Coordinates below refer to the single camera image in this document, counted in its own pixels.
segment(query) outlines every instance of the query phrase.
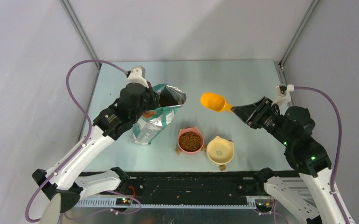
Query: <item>white wall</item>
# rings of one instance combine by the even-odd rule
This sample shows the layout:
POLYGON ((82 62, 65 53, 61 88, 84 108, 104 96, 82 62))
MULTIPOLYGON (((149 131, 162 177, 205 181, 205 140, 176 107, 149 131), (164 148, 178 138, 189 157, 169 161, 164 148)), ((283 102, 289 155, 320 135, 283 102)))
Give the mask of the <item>white wall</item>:
MULTIPOLYGON (((26 223, 37 188, 32 172, 52 166, 76 142, 83 116, 65 76, 88 58, 59 1, 0 0, 0 224, 26 223)), ((85 65, 74 76, 75 95, 87 105, 96 68, 85 65)), ((32 217, 47 203, 39 195, 32 217)))
MULTIPOLYGON (((337 183, 359 223, 359 0, 321 1, 284 68, 289 83, 316 87, 335 101, 343 123, 337 183)), ((316 122, 315 138, 334 160, 337 121, 317 93, 295 92, 316 122)))
POLYGON ((71 1, 111 61, 280 60, 311 0, 71 1))

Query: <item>light blue tabletop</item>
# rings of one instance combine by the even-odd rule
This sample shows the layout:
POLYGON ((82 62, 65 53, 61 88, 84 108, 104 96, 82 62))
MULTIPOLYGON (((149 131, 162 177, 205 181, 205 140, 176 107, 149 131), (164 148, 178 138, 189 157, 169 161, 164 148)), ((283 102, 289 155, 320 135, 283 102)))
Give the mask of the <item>light blue tabletop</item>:
MULTIPOLYGON (((142 65, 145 78, 152 85, 167 83, 180 88, 187 100, 172 123, 158 135, 150 146, 132 141, 131 130, 101 152, 86 171, 103 171, 120 167, 124 171, 193 171, 219 172, 205 152, 195 155, 175 153, 178 131, 186 125, 197 126, 208 143, 215 136, 235 143, 235 156, 226 171, 250 171, 270 167, 291 170, 284 146, 265 130, 254 130, 233 113, 216 113, 200 104, 204 92, 225 96, 232 105, 251 104, 267 96, 277 98, 280 84, 273 61, 177 61, 116 63, 125 70, 142 65)), ((127 84, 123 73, 103 64, 92 98, 89 115, 93 120, 102 109, 119 97, 127 84)))

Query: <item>open pet food bag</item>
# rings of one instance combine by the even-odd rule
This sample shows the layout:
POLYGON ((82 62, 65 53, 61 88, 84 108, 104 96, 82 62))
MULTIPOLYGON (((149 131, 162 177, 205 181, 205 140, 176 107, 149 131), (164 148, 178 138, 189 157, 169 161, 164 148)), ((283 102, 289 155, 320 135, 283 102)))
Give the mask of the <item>open pet food bag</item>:
POLYGON ((150 145, 186 101, 186 94, 177 87, 158 84, 152 89, 159 95, 160 107, 145 112, 133 125, 133 140, 141 145, 150 145))

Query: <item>orange plastic scoop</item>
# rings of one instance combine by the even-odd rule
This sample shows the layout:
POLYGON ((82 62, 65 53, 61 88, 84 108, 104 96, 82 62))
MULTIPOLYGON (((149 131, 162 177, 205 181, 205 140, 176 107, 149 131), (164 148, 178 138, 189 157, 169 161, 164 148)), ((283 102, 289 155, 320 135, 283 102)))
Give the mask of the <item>orange plastic scoop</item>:
POLYGON ((216 112, 231 111, 232 105, 228 104, 228 101, 215 93, 206 92, 200 98, 200 103, 208 109, 216 112))

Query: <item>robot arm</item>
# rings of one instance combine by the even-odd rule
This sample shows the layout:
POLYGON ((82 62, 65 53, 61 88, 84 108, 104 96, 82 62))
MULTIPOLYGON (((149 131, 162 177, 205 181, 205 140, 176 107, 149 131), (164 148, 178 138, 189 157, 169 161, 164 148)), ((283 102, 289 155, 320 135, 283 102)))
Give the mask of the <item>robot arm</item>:
POLYGON ((107 190, 115 190, 128 176, 119 168, 88 177, 78 177, 85 167, 106 147, 130 130, 145 111, 158 107, 158 95, 144 79, 144 68, 132 68, 129 83, 119 98, 102 110, 93 120, 92 132, 86 143, 83 137, 60 161, 45 170, 36 170, 32 177, 38 185, 53 177, 42 188, 49 200, 61 195, 60 212, 71 209, 82 198, 107 190), (65 163, 60 171, 57 168, 65 163))
MULTIPOLYGON (((280 97, 275 102, 280 104, 288 102, 289 91, 293 90, 293 86, 279 88, 280 97)), ((315 123, 307 109, 292 106, 281 115, 278 105, 269 98, 263 97, 251 105, 234 106, 232 112, 251 128, 264 128, 286 146, 285 158, 306 183, 319 214, 299 195, 286 188, 273 172, 261 170, 256 173, 254 179, 257 180, 260 189, 278 199, 300 223, 344 224, 344 217, 333 196, 336 194, 348 219, 351 223, 355 223, 339 191, 336 190, 334 193, 330 191, 330 184, 335 184, 330 183, 331 161, 324 147, 311 137, 315 123)))

